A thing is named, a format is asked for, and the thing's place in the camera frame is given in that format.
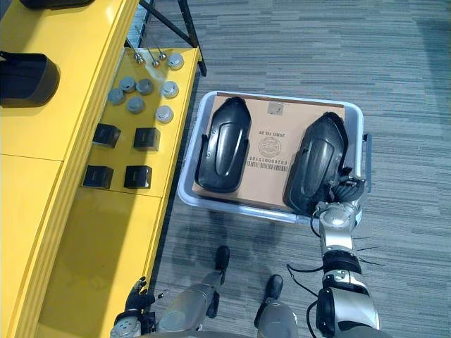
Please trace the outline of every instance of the black stand leg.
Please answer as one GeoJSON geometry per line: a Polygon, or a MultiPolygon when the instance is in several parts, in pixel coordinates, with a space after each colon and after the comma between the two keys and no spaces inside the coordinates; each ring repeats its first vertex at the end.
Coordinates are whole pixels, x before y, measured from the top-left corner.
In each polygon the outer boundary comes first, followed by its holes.
{"type": "Polygon", "coordinates": [[[194,28],[194,23],[192,22],[192,17],[190,13],[190,9],[188,7],[187,0],[178,0],[178,5],[180,7],[180,11],[182,12],[183,21],[185,21],[185,26],[188,31],[188,35],[186,35],[183,31],[181,31],[177,26],[175,26],[166,16],[158,12],[155,7],[146,2],[145,0],[140,0],[140,5],[144,7],[147,13],[151,13],[155,18],[160,20],[164,25],[166,25],[170,30],[176,33],[179,37],[185,40],[191,47],[197,48],[199,47],[201,61],[198,62],[200,67],[200,73],[202,76],[206,76],[206,65],[204,61],[204,56],[202,55],[202,50],[199,45],[199,40],[197,39],[196,29],[194,28]]]}
{"type": "Polygon", "coordinates": [[[178,5],[180,11],[182,12],[183,21],[185,21],[186,29],[190,36],[191,46],[199,47],[201,61],[199,61],[200,73],[202,76],[206,76],[206,65],[204,56],[202,55],[202,50],[199,45],[199,40],[197,39],[196,29],[194,28],[194,23],[192,22],[192,17],[190,13],[190,8],[188,7],[187,0],[178,0],[178,5]]]}

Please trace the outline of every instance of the gray carpet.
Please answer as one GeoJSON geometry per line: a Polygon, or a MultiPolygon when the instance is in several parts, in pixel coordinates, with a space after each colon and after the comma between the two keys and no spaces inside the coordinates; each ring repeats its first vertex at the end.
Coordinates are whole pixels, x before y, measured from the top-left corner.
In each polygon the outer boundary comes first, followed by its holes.
{"type": "MultiPolygon", "coordinates": [[[[450,337],[450,2],[189,3],[208,75],[192,97],[185,142],[199,101],[211,90],[360,106],[373,135],[373,193],[360,229],[372,237],[357,245],[380,246],[362,256],[385,264],[363,263],[382,328],[397,338],[450,337]]],[[[175,0],[156,0],[156,7],[183,26],[175,0]]],[[[154,18],[150,31],[162,46],[186,46],[154,18]]],[[[262,290],[269,275],[279,273],[285,278],[281,298],[298,315],[299,336],[310,337],[305,311],[313,296],[285,269],[286,263],[320,266],[319,241],[307,226],[212,213],[185,205],[174,191],[171,201],[154,270],[155,291],[170,291],[155,305],[157,313],[200,281],[213,267],[216,247],[227,244],[232,258],[219,314],[206,319],[205,328],[255,337],[262,290]]],[[[298,276],[315,290],[321,277],[298,276]]]]}

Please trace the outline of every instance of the black object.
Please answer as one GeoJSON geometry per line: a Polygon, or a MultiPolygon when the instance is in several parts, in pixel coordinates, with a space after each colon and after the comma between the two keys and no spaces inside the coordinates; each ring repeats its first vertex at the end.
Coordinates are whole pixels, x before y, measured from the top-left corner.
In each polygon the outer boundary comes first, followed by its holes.
{"type": "Polygon", "coordinates": [[[155,303],[154,295],[147,293],[147,289],[142,289],[146,284],[146,277],[143,276],[133,285],[125,301],[126,311],[133,309],[141,311],[155,303]]]}
{"type": "Polygon", "coordinates": [[[371,192],[371,153],[373,152],[373,136],[369,133],[364,135],[364,142],[366,142],[365,150],[365,179],[366,190],[371,192]]]}
{"type": "Polygon", "coordinates": [[[211,300],[209,308],[206,310],[206,316],[211,319],[216,318],[216,316],[218,315],[218,308],[219,308],[219,293],[215,291],[213,293],[213,299],[211,300]]]}
{"type": "Polygon", "coordinates": [[[347,251],[331,250],[323,256],[323,271],[328,273],[332,270],[349,270],[355,273],[362,273],[359,259],[347,251]]]}
{"type": "Polygon", "coordinates": [[[144,312],[141,317],[141,334],[148,334],[155,331],[156,316],[155,312],[144,312]]]}
{"type": "Polygon", "coordinates": [[[152,168],[147,165],[127,165],[124,187],[128,189],[150,188],[152,168]]]}
{"type": "MultiPolygon", "coordinates": [[[[196,29],[194,27],[194,23],[192,22],[192,16],[190,13],[190,7],[188,6],[187,0],[178,0],[178,6],[180,8],[180,12],[182,13],[183,21],[185,21],[185,27],[188,32],[186,35],[181,29],[179,29],[176,25],[174,25],[166,16],[161,14],[155,9],[154,2],[151,0],[150,2],[145,0],[140,0],[140,5],[144,7],[147,11],[146,13],[146,22],[148,19],[149,13],[151,13],[155,18],[160,20],[166,27],[176,33],[179,37],[185,40],[193,48],[199,48],[200,52],[200,61],[198,61],[200,73],[202,76],[206,76],[206,65],[205,58],[202,55],[202,49],[199,45],[199,39],[197,39],[196,29]]],[[[141,46],[142,39],[140,38],[138,47],[141,46]]]]}
{"type": "Polygon", "coordinates": [[[133,147],[143,151],[158,151],[160,132],[155,127],[136,128],[133,147]]]}
{"type": "Polygon", "coordinates": [[[365,190],[365,180],[355,177],[344,177],[332,187],[333,200],[345,203],[358,199],[365,190]]]}
{"type": "Polygon", "coordinates": [[[45,104],[55,93],[59,71],[44,54],[0,51],[0,104],[5,108],[45,104]]]}
{"type": "Polygon", "coordinates": [[[211,120],[209,136],[202,135],[196,182],[211,192],[233,192],[240,186],[249,140],[251,115],[245,100],[227,99],[211,120]]]}
{"type": "Polygon", "coordinates": [[[327,338],[333,337],[335,334],[335,305],[332,290],[329,288],[319,290],[316,306],[316,327],[327,338]]]}
{"type": "Polygon", "coordinates": [[[330,184],[342,175],[347,143],[345,126],[337,114],[325,113],[312,123],[291,166],[284,203],[310,216],[318,202],[331,201],[330,184]]]}
{"type": "Polygon", "coordinates": [[[222,272],[221,285],[224,284],[224,279],[226,278],[226,271],[228,267],[228,262],[230,260],[230,249],[226,245],[221,245],[216,250],[216,255],[214,256],[214,270],[222,272]]]}
{"type": "Polygon", "coordinates": [[[260,304],[257,314],[255,315],[254,326],[256,329],[259,328],[260,317],[265,307],[268,306],[268,303],[271,301],[271,299],[279,298],[280,294],[282,293],[282,288],[283,288],[283,278],[280,275],[270,276],[268,282],[266,283],[265,296],[260,304]]]}
{"type": "Polygon", "coordinates": [[[360,285],[355,285],[351,283],[340,283],[335,281],[333,274],[326,275],[326,278],[323,280],[323,287],[335,287],[336,289],[348,290],[351,292],[356,292],[358,294],[365,294],[369,296],[368,290],[360,285]]]}
{"type": "Polygon", "coordinates": [[[371,326],[369,326],[369,325],[358,323],[358,322],[353,322],[351,320],[344,320],[342,322],[338,322],[338,328],[341,331],[348,331],[354,327],[370,327],[371,328],[371,326]]]}
{"type": "Polygon", "coordinates": [[[92,141],[96,144],[102,144],[104,146],[114,148],[120,134],[121,130],[114,125],[99,123],[92,141]]]}
{"type": "Polygon", "coordinates": [[[92,3],[93,1],[94,0],[20,0],[25,7],[31,9],[81,7],[92,3]]]}
{"type": "Polygon", "coordinates": [[[89,165],[86,169],[85,187],[110,189],[113,169],[105,165],[89,165]]]}

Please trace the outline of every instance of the black cable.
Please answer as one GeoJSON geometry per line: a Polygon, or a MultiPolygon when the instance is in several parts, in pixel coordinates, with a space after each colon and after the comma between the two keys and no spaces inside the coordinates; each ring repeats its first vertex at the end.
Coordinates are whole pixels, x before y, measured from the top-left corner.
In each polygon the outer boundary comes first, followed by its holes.
{"type": "Polygon", "coordinates": [[[366,259],[363,259],[363,258],[359,258],[359,261],[364,262],[364,263],[368,263],[368,264],[373,264],[373,265],[385,266],[385,265],[380,264],[380,263],[374,263],[374,262],[367,261],[366,259]]]}
{"type": "Polygon", "coordinates": [[[296,271],[297,273],[316,273],[316,272],[318,272],[318,271],[323,270],[323,266],[320,266],[319,268],[316,268],[316,269],[300,270],[300,269],[295,269],[295,268],[293,268],[290,264],[287,264],[287,269],[288,269],[288,270],[296,271]]]}
{"type": "Polygon", "coordinates": [[[357,249],[357,251],[365,251],[365,250],[370,250],[370,249],[377,249],[380,248],[380,245],[375,245],[375,246],[369,246],[368,248],[363,248],[363,249],[357,249]]]}
{"type": "Polygon", "coordinates": [[[353,237],[352,239],[368,239],[373,238],[373,236],[366,236],[366,237],[353,237]]]}
{"type": "Polygon", "coordinates": [[[318,298],[318,294],[315,294],[312,290],[310,290],[308,287],[305,287],[304,285],[302,285],[301,283],[299,283],[295,276],[293,275],[293,273],[291,272],[289,265],[287,264],[287,270],[290,273],[291,279],[293,280],[293,282],[295,282],[297,285],[299,285],[301,288],[303,288],[304,290],[310,292],[311,294],[313,294],[316,298],[318,298]]]}
{"type": "Polygon", "coordinates": [[[313,329],[311,328],[311,324],[310,324],[310,311],[312,310],[312,308],[313,308],[317,303],[318,303],[318,301],[314,301],[313,303],[311,303],[311,304],[309,305],[309,307],[307,308],[307,314],[306,314],[306,317],[307,317],[307,326],[309,327],[310,334],[311,334],[311,336],[312,336],[313,338],[317,338],[317,337],[316,337],[316,335],[315,335],[315,332],[314,332],[313,329]]]}
{"type": "Polygon", "coordinates": [[[313,218],[315,217],[315,212],[316,211],[314,211],[310,217],[310,229],[317,237],[321,237],[321,235],[313,228],[313,218]]]}

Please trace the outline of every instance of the cardboard box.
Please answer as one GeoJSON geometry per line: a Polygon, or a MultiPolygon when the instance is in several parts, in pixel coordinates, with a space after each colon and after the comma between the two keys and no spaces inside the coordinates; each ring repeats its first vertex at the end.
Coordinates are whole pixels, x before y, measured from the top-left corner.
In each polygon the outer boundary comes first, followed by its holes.
{"type": "MultiPolygon", "coordinates": [[[[216,96],[211,118],[226,99],[216,96]]],[[[288,173],[298,151],[305,130],[327,111],[345,118],[345,107],[310,101],[274,100],[265,97],[241,96],[251,114],[249,149],[240,186],[227,194],[209,192],[196,182],[192,191],[200,196],[238,202],[262,208],[291,210],[283,203],[288,173]]]]}

